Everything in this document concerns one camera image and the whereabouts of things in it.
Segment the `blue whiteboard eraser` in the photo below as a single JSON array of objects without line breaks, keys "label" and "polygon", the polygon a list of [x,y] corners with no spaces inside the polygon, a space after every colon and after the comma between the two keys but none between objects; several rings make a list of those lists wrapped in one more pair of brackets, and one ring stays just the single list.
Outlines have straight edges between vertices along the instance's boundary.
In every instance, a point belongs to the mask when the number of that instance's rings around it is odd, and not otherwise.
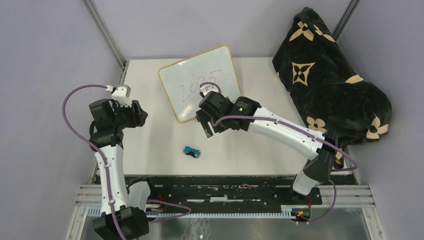
[{"label": "blue whiteboard eraser", "polygon": [[190,146],[185,146],[183,149],[183,153],[187,156],[191,156],[195,159],[198,159],[201,155],[201,151]]}]

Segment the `wood framed whiteboard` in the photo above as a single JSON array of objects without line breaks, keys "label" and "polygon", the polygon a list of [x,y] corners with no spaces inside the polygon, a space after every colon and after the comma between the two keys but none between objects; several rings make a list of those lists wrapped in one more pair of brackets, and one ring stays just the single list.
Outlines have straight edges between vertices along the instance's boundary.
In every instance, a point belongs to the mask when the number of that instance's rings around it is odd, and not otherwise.
[{"label": "wood framed whiteboard", "polygon": [[199,89],[202,85],[217,84],[231,101],[242,94],[228,45],[166,65],[157,74],[180,123],[195,118],[202,99]]}]

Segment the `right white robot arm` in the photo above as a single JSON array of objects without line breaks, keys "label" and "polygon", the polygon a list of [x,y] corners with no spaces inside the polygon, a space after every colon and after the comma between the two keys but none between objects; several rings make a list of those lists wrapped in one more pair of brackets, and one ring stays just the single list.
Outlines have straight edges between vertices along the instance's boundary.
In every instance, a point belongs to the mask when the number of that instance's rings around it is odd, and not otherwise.
[{"label": "right white robot arm", "polygon": [[329,180],[337,151],[334,131],[323,133],[300,126],[245,96],[235,102],[216,91],[200,96],[196,118],[208,138],[226,130],[242,130],[278,141],[306,158],[288,191],[292,202],[303,203],[314,187]]}]

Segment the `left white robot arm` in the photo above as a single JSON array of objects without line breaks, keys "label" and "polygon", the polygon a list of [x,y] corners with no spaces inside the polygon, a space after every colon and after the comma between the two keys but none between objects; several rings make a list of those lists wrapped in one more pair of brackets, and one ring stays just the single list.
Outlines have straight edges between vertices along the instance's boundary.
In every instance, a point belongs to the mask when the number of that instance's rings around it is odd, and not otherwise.
[{"label": "left white robot arm", "polygon": [[123,170],[123,130],[142,127],[148,113],[137,100],[121,106],[114,99],[100,99],[89,105],[93,121],[89,144],[98,164],[101,185],[100,217],[92,222],[103,240],[135,240],[149,233],[146,213],[130,205]]}]

